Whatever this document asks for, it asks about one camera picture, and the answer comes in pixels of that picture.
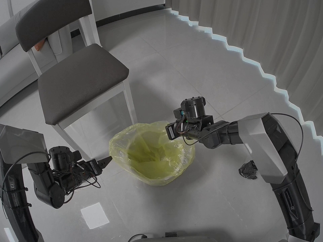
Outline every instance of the crumpled black paper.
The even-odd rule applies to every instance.
[[[253,160],[250,160],[248,163],[242,165],[239,169],[239,174],[247,179],[257,179],[257,167]]]

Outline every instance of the sofa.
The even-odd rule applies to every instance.
[[[28,54],[23,51],[15,35],[20,17],[39,0],[26,6],[0,26],[0,107],[30,83],[38,75]],[[56,31],[45,39],[43,47],[32,48],[42,72],[73,53],[69,26]]]

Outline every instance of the chair backrest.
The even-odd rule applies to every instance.
[[[16,25],[16,35],[27,52],[60,28],[92,14],[89,0],[40,0]]]

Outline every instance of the crumpled trash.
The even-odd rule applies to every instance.
[[[253,160],[243,164],[239,169],[239,174],[247,179],[257,179],[257,167]]]
[[[192,163],[195,147],[183,139],[168,139],[167,121],[134,124],[116,134],[109,144],[109,154],[123,169],[152,186],[163,186]]]

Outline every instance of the robotic arm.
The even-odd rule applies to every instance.
[[[53,168],[49,165],[50,157]],[[27,203],[21,164],[26,163],[34,181],[37,198],[54,208],[60,208],[73,196],[82,183],[90,183],[112,160],[107,157],[96,161],[83,161],[79,151],[68,147],[53,147],[47,153],[42,134],[0,125],[0,180],[3,183],[1,198],[10,224],[21,242],[42,242],[41,233],[35,228]],[[64,202],[65,195],[71,194]]]
[[[174,110],[176,121],[166,126],[168,138],[180,136],[188,145],[200,142],[209,149],[244,143],[265,182],[270,183],[289,230],[288,241],[314,241],[320,224],[314,222],[296,152],[279,121],[270,113],[250,115],[235,122],[214,123],[205,115],[205,99],[185,99]],[[188,143],[186,140],[197,140]]]

